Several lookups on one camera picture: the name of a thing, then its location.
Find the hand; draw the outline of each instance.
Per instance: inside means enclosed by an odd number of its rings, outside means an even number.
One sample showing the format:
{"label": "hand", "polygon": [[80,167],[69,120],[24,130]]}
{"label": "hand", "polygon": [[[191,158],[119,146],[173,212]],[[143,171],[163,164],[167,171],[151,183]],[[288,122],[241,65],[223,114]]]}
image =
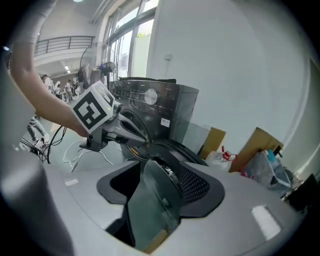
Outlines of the hand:
{"label": "hand", "polygon": [[78,119],[75,117],[74,113],[71,111],[71,107],[68,107],[67,110],[67,119],[68,122],[65,125],[67,128],[70,128],[71,130],[75,131],[77,134],[79,134],[81,137],[87,137],[88,132],[86,129],[81,125],[81,123],[78,121]]}

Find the railing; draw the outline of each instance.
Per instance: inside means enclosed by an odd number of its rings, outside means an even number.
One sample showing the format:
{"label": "railing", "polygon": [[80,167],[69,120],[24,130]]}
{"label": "railing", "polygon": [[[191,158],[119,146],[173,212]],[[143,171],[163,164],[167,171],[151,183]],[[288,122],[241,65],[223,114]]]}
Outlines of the railing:
{"label": "railing", "polygon": [[92,45],[94,36],[63,36],[36,42],[34,56],[69,49],[86,49]]}

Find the control panel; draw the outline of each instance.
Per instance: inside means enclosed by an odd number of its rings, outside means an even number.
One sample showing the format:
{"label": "control panel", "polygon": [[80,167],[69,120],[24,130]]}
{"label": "control panel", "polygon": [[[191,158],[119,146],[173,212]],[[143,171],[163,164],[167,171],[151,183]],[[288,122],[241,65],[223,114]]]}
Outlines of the control panel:
{"label": "control panel", "polygon": [[175,112],[179,87],[166,82],[123,80],[110,82],[110,92],[124,105],[170,119]]}

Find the dial knob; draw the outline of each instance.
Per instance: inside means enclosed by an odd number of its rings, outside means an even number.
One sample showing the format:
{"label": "dial knob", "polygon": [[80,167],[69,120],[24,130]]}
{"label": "dial knob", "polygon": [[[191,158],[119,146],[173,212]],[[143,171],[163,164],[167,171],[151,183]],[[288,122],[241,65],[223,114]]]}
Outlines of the dial knob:
{"label": "dial knob", "polygon": [[148,105],[156,104],[158,99],[158,93],[154,89],[148,89],[144,93],[144,100]]}

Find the cardboard box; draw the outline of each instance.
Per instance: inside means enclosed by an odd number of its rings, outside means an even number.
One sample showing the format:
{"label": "cardboard box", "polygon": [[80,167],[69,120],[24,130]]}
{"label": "cardboard box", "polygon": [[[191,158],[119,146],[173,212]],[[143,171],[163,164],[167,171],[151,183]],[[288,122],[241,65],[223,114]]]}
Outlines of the cardboard box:
{"label": "cardboard box", "polygon": [[211,127],[210,132],[200,151],[200,157],[202,159],[206,159],[211,151],[217,151],[225,135],[226,135],[226,132],[224,130]]}
{"label": "cardboard box", "polygon": [[239,171],[251,160],[251,158],[254,157],[254,155],[259,150],[274,151],[278,146],[280,146],[281,148],[284,147],[284,145],[276,138],[272,137],[269,133],[257,127],[245,146],[239,152],[237,161],[232,162],[229,172],[232,173]]}
{"label": "cardboard box", "polygon": [[143,252],[146,254],[151,254],[155,249],[157,249],[164,240],[168,237],[166,230],[161,230],[156,237],[149,243],[149,245],[143,249]]}

